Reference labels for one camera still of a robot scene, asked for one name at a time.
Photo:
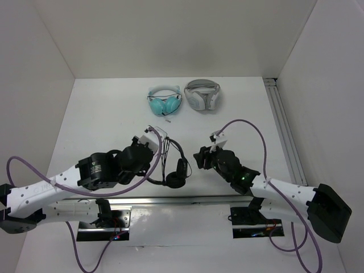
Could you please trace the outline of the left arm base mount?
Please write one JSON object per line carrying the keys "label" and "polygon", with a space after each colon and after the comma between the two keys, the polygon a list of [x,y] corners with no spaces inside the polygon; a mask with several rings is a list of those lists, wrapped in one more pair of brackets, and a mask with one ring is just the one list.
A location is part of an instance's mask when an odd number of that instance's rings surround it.
{"label": "left arm base mount", "polygon": [[92,220],[80,221],[77,242],[128,241],[130,238],[131,206],[111,205],[109,200],[98,198],[86,215],[96,214]]}

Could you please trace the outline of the black on-ear headphones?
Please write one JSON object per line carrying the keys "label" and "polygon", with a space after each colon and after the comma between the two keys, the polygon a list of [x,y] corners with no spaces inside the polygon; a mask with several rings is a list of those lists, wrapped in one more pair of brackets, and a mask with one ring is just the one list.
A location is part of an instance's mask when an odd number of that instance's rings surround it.
{"label": "black on-ear headphones", "polygon": [[[176,170],[166,175],[166,165],[170,145],[178,150],[180,158],[177,161]],[[153,185],[162,185],[172,189],[178,189],[185,186],[186,179],[192,174],[191,165],[184,155],[182,146],[168,136],[163,141],[161,161],[162,180],[154,180],[149,177],[147,181]]]}

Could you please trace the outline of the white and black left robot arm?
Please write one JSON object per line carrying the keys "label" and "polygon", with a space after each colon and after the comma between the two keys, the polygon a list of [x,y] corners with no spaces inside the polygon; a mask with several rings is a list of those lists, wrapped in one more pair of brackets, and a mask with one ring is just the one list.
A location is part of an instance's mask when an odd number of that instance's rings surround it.
{"label": "white and black left robot arm", "polygon": [[25,187],[1,186],[1,229],[9,234],[28,232],[40,224],[80,221],[105,227],[115,218],[110,203],[102,196],[91,201],[63,204],[72,195],[86,195],[99,189],[127,185],[146,173],[160,140],[133,138],[124,150],[96,152],[54,177]]}

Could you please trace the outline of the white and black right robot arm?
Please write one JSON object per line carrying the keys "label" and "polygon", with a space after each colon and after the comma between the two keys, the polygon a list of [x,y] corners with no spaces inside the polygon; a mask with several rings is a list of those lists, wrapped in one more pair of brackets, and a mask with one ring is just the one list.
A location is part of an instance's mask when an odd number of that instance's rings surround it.
{"label": "white and black right robot arm", "polygon": [[201,147],[193,157],[199,169],[215,170],[237,193],[253,198],[248,209],[252,222],[265,218],[299,222],[303,218],[321,238],[331,243],[342,241],[352,209],[332,187],[265,179],[259,171],[243,166],[234,152],[222,148],[212,151]]}

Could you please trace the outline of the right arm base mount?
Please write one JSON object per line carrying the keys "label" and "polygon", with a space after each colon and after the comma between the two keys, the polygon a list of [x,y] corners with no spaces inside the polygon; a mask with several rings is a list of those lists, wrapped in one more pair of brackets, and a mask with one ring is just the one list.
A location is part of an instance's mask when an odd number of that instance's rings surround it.
{"label": "right arm base mount", "polygon": [[227,219],[232,224],[233,238],[282,237],[284,230],[282,221],[268,219],[259,211],[262,198],[254,197],[248,206],[232,206]]}

